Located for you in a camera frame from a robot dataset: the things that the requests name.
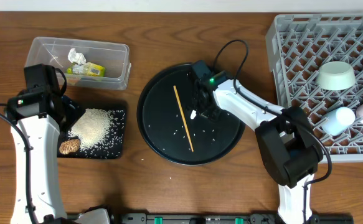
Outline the yellow snack wrapper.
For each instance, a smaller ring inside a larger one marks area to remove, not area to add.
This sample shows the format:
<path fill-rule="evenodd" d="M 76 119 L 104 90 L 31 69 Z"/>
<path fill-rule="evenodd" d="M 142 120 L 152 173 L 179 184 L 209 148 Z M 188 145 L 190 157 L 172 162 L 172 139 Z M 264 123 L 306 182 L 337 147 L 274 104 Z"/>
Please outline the yellow snack wrapper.
<path fill-rule="evenodd" d="M 68 74 L 85 75 L 92 77 L 103 77 L 105 75 L 106 68 L 95 63 L 87 62 L 83 65 L 73 63 L 68 69 Z"/>

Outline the wooden chopstick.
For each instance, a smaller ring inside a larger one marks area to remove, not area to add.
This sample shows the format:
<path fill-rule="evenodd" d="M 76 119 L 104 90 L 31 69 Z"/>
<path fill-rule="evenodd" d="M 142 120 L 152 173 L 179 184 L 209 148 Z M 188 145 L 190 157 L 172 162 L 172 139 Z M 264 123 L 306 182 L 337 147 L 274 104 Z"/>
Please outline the wooden chopstick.
<path fill-rule="evenodd" d="M 184 129 L 186 131 L 186 136 L 187 136 L 187 139 L 188 139 L 188 142 L 189 142 L 189 145 L 190 145 L 190 149 L 191 149 L 191 152 L 194 152 L 194 147 L 193 147 L 192 140 L 191 140 L 190 133 L 189 133 L 189 129 L 188 129 L 188 126 L 187 126 L 187 123 L 186 123 L 186 118 L 185 118 L 185 115 L 184 115 L 184 111 L 182 109 L 182 105 L 181 105 L 180 97 L 179 97 L 179 94 L 178 94 L 177 86 L 174 85 L 173 89 L 174 89 L 174 94 L 176 96 L 179 111 L 180 111 L 180 114 L 181 114 L 183 126 L 184 126 Z"/>

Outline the blue plastic cup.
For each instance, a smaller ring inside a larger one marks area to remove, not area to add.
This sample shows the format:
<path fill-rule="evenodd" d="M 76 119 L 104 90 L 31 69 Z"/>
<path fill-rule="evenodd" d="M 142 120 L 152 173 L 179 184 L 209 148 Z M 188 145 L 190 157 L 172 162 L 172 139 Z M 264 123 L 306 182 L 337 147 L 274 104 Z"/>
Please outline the blue plastic cup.
<path fill-rule="evenodd" d="M 356 119 L 356 115 L 348 107 L 340 107 L 323 116 L 325 122 L 321 128 L 326 134 L 337 136 L 343 133 Z"/>

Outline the white tissue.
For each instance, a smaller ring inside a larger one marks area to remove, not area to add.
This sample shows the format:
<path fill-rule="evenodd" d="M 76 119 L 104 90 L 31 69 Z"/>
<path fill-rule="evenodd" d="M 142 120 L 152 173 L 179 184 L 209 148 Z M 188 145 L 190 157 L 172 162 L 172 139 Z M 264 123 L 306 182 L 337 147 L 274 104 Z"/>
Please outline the white tissue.
<path fill-rule="evenodd" d="M 84 65 L 87 62 L 84 54 L 78 53 L 75 48 L 70 49 L 67 58 L 70 63 L 76 63 L 77 65 Z"/>

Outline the mint green bowl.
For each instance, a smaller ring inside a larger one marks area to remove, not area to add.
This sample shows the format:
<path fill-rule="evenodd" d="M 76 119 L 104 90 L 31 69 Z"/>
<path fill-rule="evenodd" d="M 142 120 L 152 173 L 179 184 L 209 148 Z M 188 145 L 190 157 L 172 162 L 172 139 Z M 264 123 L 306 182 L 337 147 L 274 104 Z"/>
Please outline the mint green bowl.
<path fill-rule="evenodd" d="M 340 61 L 328 62 L 320 66 L 316 83 L 325 90 L 339 91 L 356 83 L 353 67 Z"/>

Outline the white plastic knife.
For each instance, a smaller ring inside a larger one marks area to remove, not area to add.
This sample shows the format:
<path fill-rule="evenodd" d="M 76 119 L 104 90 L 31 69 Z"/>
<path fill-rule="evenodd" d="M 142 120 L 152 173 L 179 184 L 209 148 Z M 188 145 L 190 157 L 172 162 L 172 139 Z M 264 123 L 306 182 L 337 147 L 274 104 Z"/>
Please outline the white plastic knife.
<path fill-rule="evenodd" d="M 197 112 L 195 110 L 192 110 L 190 119 L 194 119 L 197 116 Z"/>

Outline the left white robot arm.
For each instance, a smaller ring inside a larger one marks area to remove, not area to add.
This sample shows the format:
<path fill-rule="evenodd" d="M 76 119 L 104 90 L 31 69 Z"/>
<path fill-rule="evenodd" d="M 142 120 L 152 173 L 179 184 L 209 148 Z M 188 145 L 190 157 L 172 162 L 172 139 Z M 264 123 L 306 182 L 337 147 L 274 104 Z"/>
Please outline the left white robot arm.
<path fill-rule="evenodd" d="M 51 65 L 24 69 L 26 89 L 7 102 L 16 147 L 16 201 L 11 223 L 66 217 L 58 180 L 57 143 L 66 121 L 63 89 Z"/>

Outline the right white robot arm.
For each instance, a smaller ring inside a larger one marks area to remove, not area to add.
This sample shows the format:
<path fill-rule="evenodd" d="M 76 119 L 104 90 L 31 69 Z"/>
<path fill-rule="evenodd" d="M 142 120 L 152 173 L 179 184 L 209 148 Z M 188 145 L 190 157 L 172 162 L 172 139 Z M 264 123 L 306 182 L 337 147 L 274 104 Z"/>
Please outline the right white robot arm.
<path fill-rule="evenodd" d="M 225 111 L 254 130 L 263 165 L 279 187 L 281 221 L 309 222 L 309 185 L 324 153 L 304 111 L 269 103 L 202 60 L 191 65 L 188 76 L 197 114 L 216 120 Z"/>

